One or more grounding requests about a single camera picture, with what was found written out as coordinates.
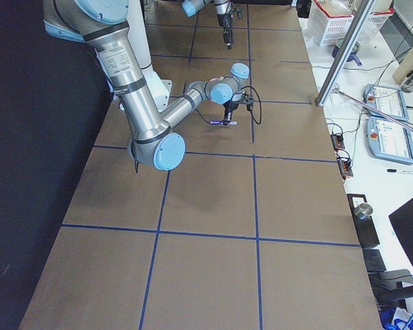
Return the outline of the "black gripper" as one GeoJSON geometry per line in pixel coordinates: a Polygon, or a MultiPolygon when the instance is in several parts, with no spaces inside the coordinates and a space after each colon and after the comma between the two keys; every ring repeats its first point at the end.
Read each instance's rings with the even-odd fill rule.
{"type": "Polygon", "coordinates": [[[218,24],[221,28],[223,28],[222,37],[224,40],[224,44],[226,45],[228,50],[231,50],[233,47],[233,14],[232,13],[225,13],[225,14],[217,14],[218,24]]]}
{"type": "Polygon", "coordinates": [[[228,126],[232,124],[232,113],[239,107],[241,104],[240,100],[230,100],[223,104],[224,107],[224,118],[222,124],[228,126]]]}

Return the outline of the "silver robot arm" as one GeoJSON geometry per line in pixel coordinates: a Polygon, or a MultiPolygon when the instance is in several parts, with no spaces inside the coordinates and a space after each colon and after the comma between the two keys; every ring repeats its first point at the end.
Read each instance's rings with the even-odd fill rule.
{"type": "Polygon", "coordinates": [[[182,9],[188,17],[197,14],[201,9],[210,3],[215,8],[219,26],[223,29],[222,37],[228,50],[233,48],[233,2],[229,0],[184,0],[182,9]]]}
{"type": "Polygon", "coordinates": [[[144,75],[147,66],[137,59],[149,53],[139,1],[44,1],[43,13],[50,36],[95,49],[124,106],[131,131],[129,150],[136,163],[162,171],[177,167],[186,144],[173,128],[205,100],[235,109],[244,97],[250,69],[235,63],[224,77],[191,83],[160,111],[144,75]]]}

